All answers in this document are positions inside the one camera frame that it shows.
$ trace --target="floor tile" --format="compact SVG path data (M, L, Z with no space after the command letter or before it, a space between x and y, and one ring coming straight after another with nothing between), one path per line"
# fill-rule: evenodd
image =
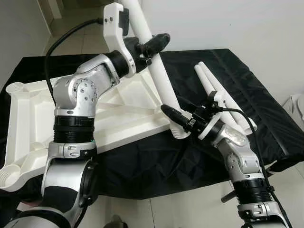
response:
M89 15L90 17L102 17L103 16L103 7L94 7L94 8L79 8L79 9L69 9L63 12L64 17L77 17L82 15Z
M295 167L269 178L293 227L304 224L304 179Z
M51 37L46 49L45 54L47 53L48 49L51 45L60 38L61 36ZM63 41L52 53L53 56L59 55L77 55L81 54L81 48L84 41L84 35L76 35L73 34L68 37L65 41Z
M295 165L295 167L297 168L297 170L300 172L301 176L304 178L304 161L303 162L299 162Z
M108 47L101 35L85 35L82 54L107 53Z
M231 191L229 182L152 198L156 228L241 227L236 198L222 203Z
M80 23L86 21L85 18L62 18L62 19L54 19L51 23L50 29L53 36L61 36L68 32L73 27L79 25ZM79 31L75 32L77 35L81 35L85 33L85 29L82 28Z
M103 36L104 27L98 24L92 24L85 27L85 34L86 35L100 35Z
M117 214L130 228L153 228L149 199L134 200L99 196L88 208L79 228L102 228Z

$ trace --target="black fabric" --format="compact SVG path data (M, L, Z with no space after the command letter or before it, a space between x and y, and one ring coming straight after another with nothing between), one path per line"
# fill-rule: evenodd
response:
M0 201L0 227L4 227L11 218L16 216L16 208L19 204L17 197L5 197Z
M81 63L93 56L51 57L51 75L72 74ZM243 111L258 125L257 136L266 164L278 160L275 168L279 170L304 160L303 132L230 50L163 52L161 57L176 95L197 105L207 96L194 66L200 61L206 63ZM6 86L16 81L43 80L42 66L43 57L23 58ZM10 113L10 96L4 90L0 94L0 104L2 151ZM250 136L249 139L252 149L256 150ZM191 137L176 140L170 131L102 153L97 160L102 169L100 194L122 198L144 199L228 179L221 155L208 142ZM27 183L16 194L22 196L23 189L30 188L31 183Z
M43 200L39 206L50 207L60 210L66 213L73 207L77 191L70 188L59 187L59 186L49 186L44 189Z

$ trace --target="white tube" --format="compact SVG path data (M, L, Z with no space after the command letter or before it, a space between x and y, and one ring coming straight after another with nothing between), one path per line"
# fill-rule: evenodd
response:
M139 39L139 42L144 44L149 41L152 38L152 33L148 27L138 0L120 0L120 2L124 7L129 9L129 21L135 36ZM159 54L152 58L152 64L149 65L148 68L162 103L181 111L181 107L177 101ZM181 126L172 121L170 121L170 129L174 138L177 139L183 139L189 135L189 133L185 133Z
M235 109L239 109L242 111L242 109L238 106L238 104L235 102L235 100L233 100L233 98L226 91L226 89L222 86L222 84L215 78L215 76L209 70L209 68L203 62L199 62L199 66L202 68L205 75L207 76L207 78L209 79L209 81L211 82L213 87L216 89L216 91L224 91L226 106L228 108L235 108ZM235 119L235 121L237 122L237 124L242 127L242 129L244 130L246 135L249 135L252 133L249 124L247 123L246 119L240 113L236 113L236 112L230 112L230 113L231 113L232 117ZM250 118L249 118L249 120L251 121L251 123L256 131L257 130L256 123Z
M202 68L200 68L199 65L195 65L194 67L197 75L199 76L200 82L202 83L207 95L209 95L212 91L216 91L210 81L208 80L207 76L205 75ZM244 134L243 129L241 126L239 126L236 121L233 119L232 115L229 112L222 112L220 115L221 121L228 124L230 127L233 127L234 129L238 130L239 132Z

